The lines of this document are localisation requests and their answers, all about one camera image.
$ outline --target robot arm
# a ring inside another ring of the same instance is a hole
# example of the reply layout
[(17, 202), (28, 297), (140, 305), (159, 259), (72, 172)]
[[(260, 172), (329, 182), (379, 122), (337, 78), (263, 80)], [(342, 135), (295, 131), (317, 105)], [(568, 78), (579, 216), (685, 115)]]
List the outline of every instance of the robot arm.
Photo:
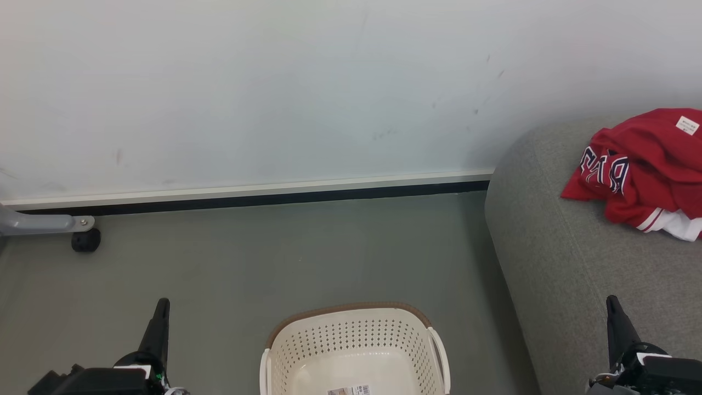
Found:
[(171, 303), (159, 300), (146, 327), (139, 349), (117, 361), (113, 368), (73, 365), (71, 373), (46, 373), (28, 395), (185, 395), (171, 388), (166, 376), (168, 363), (168, 315)]
[(702, 395), (702, 362), (641, 342), (615, 296), (607, 297), (607, 341), (610, 371), (590, 381), (588, 395)]

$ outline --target gray floor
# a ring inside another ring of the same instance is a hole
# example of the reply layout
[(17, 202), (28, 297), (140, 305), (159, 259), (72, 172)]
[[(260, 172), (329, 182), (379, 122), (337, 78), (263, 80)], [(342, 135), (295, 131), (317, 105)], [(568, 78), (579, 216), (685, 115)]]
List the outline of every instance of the gray floor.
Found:
[(10, 238), (0, 256), (0, 394), (134, 351), (171, 299), (168, 376), (194, 395), (257, 394), (283, 318), (362, 301), (413, 304), (449, 355), (453, 394), (536, 394), (484, 222), (483, 192), (98, 219), (100, 249)]

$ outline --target gray metal leg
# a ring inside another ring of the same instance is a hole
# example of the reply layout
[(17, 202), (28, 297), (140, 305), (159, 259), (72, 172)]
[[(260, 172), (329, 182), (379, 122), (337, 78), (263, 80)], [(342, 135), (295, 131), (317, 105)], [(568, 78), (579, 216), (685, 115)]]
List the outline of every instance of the gray metal leg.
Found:
[(94, 225), (92, 216), (20, 214), (0, 205), (0, 235), (85, 232)]

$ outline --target baseboard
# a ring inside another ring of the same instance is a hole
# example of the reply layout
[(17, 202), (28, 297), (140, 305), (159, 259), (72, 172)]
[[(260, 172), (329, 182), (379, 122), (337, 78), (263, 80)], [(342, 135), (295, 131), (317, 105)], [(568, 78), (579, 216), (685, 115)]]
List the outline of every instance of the baseboard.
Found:
[(108, 215), (287, 202), (426, 195), (485, 189), (492, 171), (493, 169), (483, 169), (258, 186), (48, 197), (6, 200), (1, 203), (11, 209), (23, 212)]

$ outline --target clothing tag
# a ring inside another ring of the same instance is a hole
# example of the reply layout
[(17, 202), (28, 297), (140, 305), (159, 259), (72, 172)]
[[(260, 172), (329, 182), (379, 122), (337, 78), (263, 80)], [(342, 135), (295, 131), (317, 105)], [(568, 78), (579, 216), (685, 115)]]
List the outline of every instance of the clothing tag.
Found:
[(697, 131), (697, 128), (700, 127), (700, 124), (692, 119), (680, 117), (680, 121), (677, 121), (677, 125), (675, 125), (675, 127), (692, 136)]

